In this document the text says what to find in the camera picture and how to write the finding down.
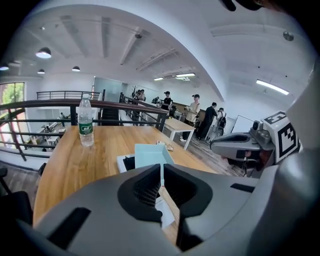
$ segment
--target water bottle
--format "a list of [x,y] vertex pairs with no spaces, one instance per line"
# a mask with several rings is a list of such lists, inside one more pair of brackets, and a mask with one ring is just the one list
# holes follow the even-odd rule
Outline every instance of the water bottle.
[[79,105],[78,125],[81,144],[85,147],[92,146],[95,141],[92,125],[92,110],[88,94],[83,94]]

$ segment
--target green foliage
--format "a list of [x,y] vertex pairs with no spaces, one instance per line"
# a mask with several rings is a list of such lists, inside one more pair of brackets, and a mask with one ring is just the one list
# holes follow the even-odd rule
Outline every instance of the green foliage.
[[3,90],[2,104],[21,102],[24,100],[24,83],[8,83]]

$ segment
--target black railing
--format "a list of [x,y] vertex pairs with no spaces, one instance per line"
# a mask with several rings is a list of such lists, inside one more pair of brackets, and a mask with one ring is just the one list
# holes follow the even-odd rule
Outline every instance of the black railing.
[[[120,101],[121,103],[128,104],[128,105],[133,105],[133,106],[137,106],[138,104],[140,104],[140,105],[143,105],[143,106],[145,106],[145,107],[152,108],[152,109],[155,109],[155,110],[161,109],[161,108],[159,108],[159,107],[157,107],[157,106],[154,106],[154,105],[152,105],[152,104],[149,104],[149,103],[147,103],[147,102],[144,102],[144,101],[141,101],[141,100],[138,100],[138,99],[134,99],[134,98],[131,98],[131,97],[127,97],[127,96],[124,96],[124,95],[120,95],[120,100],[119,100],[119,101]],[[133,111],[127,110],[127,111],[126,111],[126,114],[129,115],[132,120],[135,120],[135,119],[137,119],[137,118],[140,118],[141,120],[144,120],[144,121],[148,122],[148,121],[145,119],[145,117],[143,117],[143,116],[142,116],[138,111],[136,111],[136,110],[133,110]],[[148,113],[146,113],[146,112],[145,112],[145,114],[146,114],[147,116],[149,116],[150,118],[152,118],[153,120],[156,120],[156,122],[159,122],[159,118],[161,118],[160,116],[154,117],[154,116],[152,116],[152,115],[150,115],[150,114],[148,114]]]
[[[30,154],[29,152],[25,152],[21,149],[21,147],[30,147],[30,148],[44,148],[44,149],[54,149],[55,145],[38,145],[38,144],[29,144],[22,141],[19,143],[17,140],[18,136],[38,136],[38,137],[62,137],[64,135],[63,132],[57,133],[46,133],[46,132],[20,132],[15,131],[13,123],[36,123],[36,122],[64,122],[71,123],[72,126],[77,125],[77,113],[76,107],[79,106],[81,100],[80,99],[48,99],[48,100],[27,100],[20,101],[15,103],[9,103],[0,105],[0,110],[7,110],[8,114],[0,119],[0,126],[3,124],[9,125],[9,131],[0,131],[0,134],[10,134],[13,142],[0,141],[0,144],[8,144],[14,145],[18,151],[8,150],[5,146],[0,147],[0,151],[21,155],[24,161],[26,161],[26,157],[39,157],[39,158],[49,158],[49,155],[41,155],[41,154]],[[107,120],[107,119],[93,119],[93,123],[98,124],[111,124],[111,125],[121,125],[121,124],[134,124],[134,125],[155,125],[155,127],[163,131],[166,116],[168,111],[163,110],[158,107],[148,107],[136,104],[127,104],[127,103],[116,103],[116,102],[108,102],[101,100],[91,100],[92,108],[102,108],[102,109],[116,109],[116,110],[125,110],[125,111],[134,111],[137,113],[152,113],[158,114],[157,121],[146,121],[143,120]],[[26,108],[36,108],[36,107],[70,107],[70,118],[65,119],[14,119],[16,118],[16,113],[23,113]]]
[[36,98],[38,100],[54,100],[54,99],[82,99],[84,94],[89,94],[90,100],[98,100],[100,92],[81,91],[81,90],[52,90],[38,91]]

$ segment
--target ceiling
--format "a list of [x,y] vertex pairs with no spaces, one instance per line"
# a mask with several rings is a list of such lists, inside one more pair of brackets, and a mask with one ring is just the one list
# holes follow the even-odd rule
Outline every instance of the ceiling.
[[[288,103],[302,92],[317,54],[292,17],[265,8],[249,11],[237,3],[237,10],[230,12],[219,1],[190,2],[194,12],[206,23],[201,29],[207,30],[223,52],[230,89],[239,86]],[[293,33],[294,40],[286,41],[284,31]],[[35,56],[42,47],[50,48],[51,59]],[[94,68],[94,63],[105,65],[107,77],[121,70],[122,74],[130,75],[125,76],[125,80],[117,80],[126,83],[144,80],[158,84],[186,83],[194,87],[204,83],[199,70],[157,33],[121,18],[103,16],[85,6],[68,13],[54,10],[45,15],[39,13],[27,19],[16,32],[3,61],[18,63],[13,64],[6,75],[38,76],[39,69],[45,69],[47,74],[60,73],[62,67],[64,72],[71,72],[73,60],[74,66],[80,66],[83,73],[92,74],[94,69],[89,69]],[[92,64],[85,70],[81,63]],[[154,78],[190,72],[197,75],[191,81],[153,82]],[[284,97],[271,89],[266,90],[256,85],[257,79],[290,94]]]

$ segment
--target whiteboard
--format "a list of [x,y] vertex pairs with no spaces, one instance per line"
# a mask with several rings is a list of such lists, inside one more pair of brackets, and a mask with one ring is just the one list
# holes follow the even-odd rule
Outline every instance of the whiteboard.
[[238,115],[231,132],[232,133],[248,133],[250,131],[250,128],[253,125],[254,125],[254,121],[242,115]]

